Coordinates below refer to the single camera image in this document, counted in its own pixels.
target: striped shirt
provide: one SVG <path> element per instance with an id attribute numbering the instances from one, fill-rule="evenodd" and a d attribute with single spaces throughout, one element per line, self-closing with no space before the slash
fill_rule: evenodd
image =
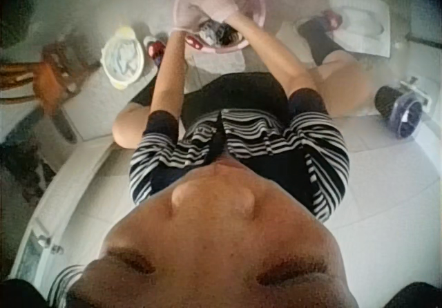
<path id="1" fill-rule="evenodd" d="M 291 120 L 284 125 L 261 110 L 215 111 L 193 123 L 180 141 L 176 119 L 165 111 L 152 113 L 131 161 L 134 203 L 227 151 L 325 221 L 347 188 L 349 158 L 343 136 L 312 90 L 292 95 L 289 113 Z"/>

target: hand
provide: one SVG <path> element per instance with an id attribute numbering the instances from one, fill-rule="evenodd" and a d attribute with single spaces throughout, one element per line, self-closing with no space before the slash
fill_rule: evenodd
<path id="1" fill-rule="evenodd" d="M 191 4 L 199 7 L 212 20 L 219 23 L 223 23 L 238 11 L 238 6 L 234 0 L 191 0 Z"/>
<path id="2" fill-rule="evenodd" d="M 197 32 L 204 13 L 195 6 L 182 6 L 178 9 L 175 26 L 173 30 L 185 32 Z"/>

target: trash can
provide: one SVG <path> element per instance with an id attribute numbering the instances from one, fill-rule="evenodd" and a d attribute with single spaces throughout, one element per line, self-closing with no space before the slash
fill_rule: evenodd
<path id="1" fill-rule="evenodd" d="M 413 134 L 422 118 L 422 103 L 414 92 L 404 93 L 399 89 L 383 86 L 374 98 L 374 105 L 398 139 L 405 139 Z"/>

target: nose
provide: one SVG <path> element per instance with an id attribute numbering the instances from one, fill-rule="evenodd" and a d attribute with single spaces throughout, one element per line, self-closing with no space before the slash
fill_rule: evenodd
<path id="1" fill-rule="evenodd" d="M 222 175 L 203 177 L 178 185 L 172 193 L 174 213 L 191 211 L 210 218 L 253 217 L 255 195 L 241 183 Z"/>

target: sleeve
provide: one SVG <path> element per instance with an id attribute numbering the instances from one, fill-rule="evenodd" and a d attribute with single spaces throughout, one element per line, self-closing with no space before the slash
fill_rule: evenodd
<path id="1" fill-rule="evenodd" d="M 289 131 L 298 137 L 304 151 L 314 192 L 313 214 L 324 222 L 344 198 L 349 156 L 343 136 L 328 116 L 322 98 L 314 90 L 312 92 L 298 94 L 304 104 L 299 99 L 291 101 L 290 106 L 296 106 L 291 109 L 294 116 Z"/>
<path id="2" fill-rule="evenodd" d="M 294 118 L 301 113 L 313 111 L 328 114 L 322 97 L 313 89 L 301 88 L 289 97 L 289 114 Z"/>
<path id="3" fill-rule="evenodd" d="M 135 204 L 152 192 L 152 175 L 160 160 L 173 152 L 178 140 L 178 121 L 159 110 L 149 115 L 142 140 L 135 150 L 129 169 L 129 186 Z"/>

